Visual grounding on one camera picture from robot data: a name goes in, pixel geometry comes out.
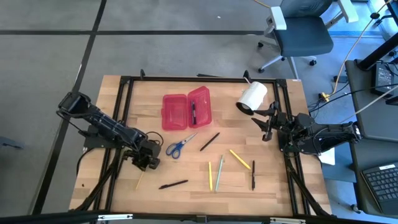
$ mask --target scissors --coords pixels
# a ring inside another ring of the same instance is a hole
[[[180,142],[171,144],[166,149],[166,155],[172,156],[174,159],[178,159],[180,157],[182,147],[185,145],[185,143],[187,143],[189,140],[195,137],[195,135],[197,135],[197,133],[190,135],[189,137]]]

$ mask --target black keyboard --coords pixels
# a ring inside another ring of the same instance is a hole
[[[398,215],[398,162],[364,170],[362,175],[381,212]]]

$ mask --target wooden tabletop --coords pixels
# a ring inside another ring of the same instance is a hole
[[[96,105],[106,114],[112,115],[118,92],[120,76],[105,75]],[[302,83],[287,80],[289,98],[293,114],[307,113],[307,103]],[[211,124],[183,131],[162,129],[162,98],[166,94],[187,94],[206,86],[210,90]],[[164,138],[160,152],[160,164],[156,170],[147,169],[141,183],[135,190],[141,171],[128,160],[116,181],[111,210],[129,213],[173,213],[207,215],[280,215],[291,216],[289,188],[283,154],[279,151],[277,135],[269,142],[261,141],[263,133],[251,121],[251,117],[240,112],[235,102],[246,83],[201,83],[201,82],[156,82],[135,81],[127,125],[143,132],[157,131]],[[260,109],[267,109],[274,98],[272,85],[266,85],[268,94]],[[284,108],[283,93],[279,90]],[[184,146],[179,159],[165,154],[173,142],[181,141],[190,134],[198,133]],[[216,138],[204,151],[199,149],[216,133]],[[232,149],[250,166],[256,161],[256,188],[251,190],[251,171],[245,168],[229,152]],[[104,149],[95,149],[87,154],[80,165],[70,208],[79,206],[96,185],[100,175]],[[224,163],[217,192],[209,190],[208,162],[211,162],[213,187],[220,157]],[[331,212],[317,158],[301,155],[305,183],[317,202],[327,212]],[[159,190],[164,184],[188,179],[185,184]],[[105,186],[101,199],[104,207]],[[299,211],[302,202],[296,186]]]

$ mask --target blue scissors handle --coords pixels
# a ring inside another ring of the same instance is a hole
[[[179,143],[173,143],[171,144],[167,149],[166,149],[166,155],[172,156],[174,159],[178,159],[181,154],[181,148],[183,144]]]

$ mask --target pencil case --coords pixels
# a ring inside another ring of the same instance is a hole
[[[193,124],[192,102],[195,105],[196,124]],[[210,90],[199,87],[188,95],[164,95],[162,105],[162,128],[164,130],[184,130],[199,128],[211,123]]]

